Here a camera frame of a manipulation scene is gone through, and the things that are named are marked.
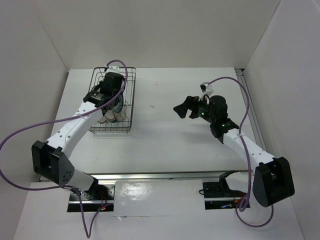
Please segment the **small blue patterned plate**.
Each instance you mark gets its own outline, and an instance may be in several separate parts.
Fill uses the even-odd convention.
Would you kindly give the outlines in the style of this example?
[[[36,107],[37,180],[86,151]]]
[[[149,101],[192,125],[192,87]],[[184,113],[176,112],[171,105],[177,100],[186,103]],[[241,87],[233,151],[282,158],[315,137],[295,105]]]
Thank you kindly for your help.
[[[123,96],[123,94],[121,94],[118,97],[117,104],[115,104],[114,107],[113,107],[113,111],[115,113],[120,113],[123,110],[123,107],[124,107],[124,96]]]

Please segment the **white plate orange sunburst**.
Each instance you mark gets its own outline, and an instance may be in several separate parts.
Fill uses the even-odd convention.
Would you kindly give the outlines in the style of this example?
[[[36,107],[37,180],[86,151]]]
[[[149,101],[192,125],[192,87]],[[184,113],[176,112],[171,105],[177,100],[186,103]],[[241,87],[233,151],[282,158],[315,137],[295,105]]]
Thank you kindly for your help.
[[[99,124],[105,124],[107,121],[108,121],[108,120],[106,119],[106,117],[103,116],[103,117],[102,117],[101,119],[99,119],[97,122],[98,122]]]

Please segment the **clear round plate stand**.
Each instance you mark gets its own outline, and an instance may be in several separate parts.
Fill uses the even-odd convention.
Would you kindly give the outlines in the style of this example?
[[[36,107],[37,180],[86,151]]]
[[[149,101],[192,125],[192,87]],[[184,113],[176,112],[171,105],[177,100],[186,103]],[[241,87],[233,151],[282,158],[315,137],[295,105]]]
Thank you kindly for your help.
[[[127,110],[123,109],[121,112],[113,112],[113,116],[117,122],[126,122],[127,121]]]

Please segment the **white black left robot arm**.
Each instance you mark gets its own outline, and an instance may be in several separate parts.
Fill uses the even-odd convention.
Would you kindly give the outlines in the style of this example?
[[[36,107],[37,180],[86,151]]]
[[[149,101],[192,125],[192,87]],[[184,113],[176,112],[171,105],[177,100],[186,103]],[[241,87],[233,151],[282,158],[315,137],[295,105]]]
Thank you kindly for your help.
[[[105,196],[108,189],[76,169],[69,158],[86,132],[123,99],[124,86],[125,77],[119,69],[107,68],[104,79],[83,98],[73,118],[45,142],[37,140],[32,145],[34,172],[61,187],[79,189],[88,200]]]

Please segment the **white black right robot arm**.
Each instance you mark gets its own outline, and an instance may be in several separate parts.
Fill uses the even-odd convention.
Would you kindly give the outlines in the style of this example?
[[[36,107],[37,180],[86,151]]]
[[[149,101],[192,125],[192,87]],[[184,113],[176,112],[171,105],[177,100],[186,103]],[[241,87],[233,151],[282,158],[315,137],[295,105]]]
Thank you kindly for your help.
[[[198,96],[187,96],[173,110],[182,119],[191,111],[189,118],[207,121],[216,139],[250,163],[248,169],[253,172],[252,193],[261,206],[269,207],[295,194],[289,161],[264,151],[241,133],[240,127],[228,117],[228,105],[224,97],[214,95],[205,100]]]

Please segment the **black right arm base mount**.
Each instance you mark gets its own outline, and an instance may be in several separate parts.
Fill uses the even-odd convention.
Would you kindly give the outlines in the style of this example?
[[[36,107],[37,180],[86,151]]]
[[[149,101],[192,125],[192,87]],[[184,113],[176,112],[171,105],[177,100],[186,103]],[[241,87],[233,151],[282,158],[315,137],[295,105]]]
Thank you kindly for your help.
[[[219,182],[203,182],[198,193],[204,197],[206,210],[234,209],[246,194],[224,189]]]

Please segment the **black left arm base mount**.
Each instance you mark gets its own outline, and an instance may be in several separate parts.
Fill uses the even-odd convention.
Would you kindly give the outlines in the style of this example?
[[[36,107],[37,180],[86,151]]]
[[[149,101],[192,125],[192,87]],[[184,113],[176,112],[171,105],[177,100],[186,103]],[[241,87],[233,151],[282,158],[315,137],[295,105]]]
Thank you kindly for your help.
[[[114,211],[114,197],[116,190],[115,182],[107,182],[105,184],[107,190],[103,193],[99,193],[98,197],[92,197],[80,191],[80,197],[84,212],[96,212],[98,208],[101,208],[102,212],[113,212]],[[68,213],[80,213],[80,201],[76,193],[70,192],[68,206]]]

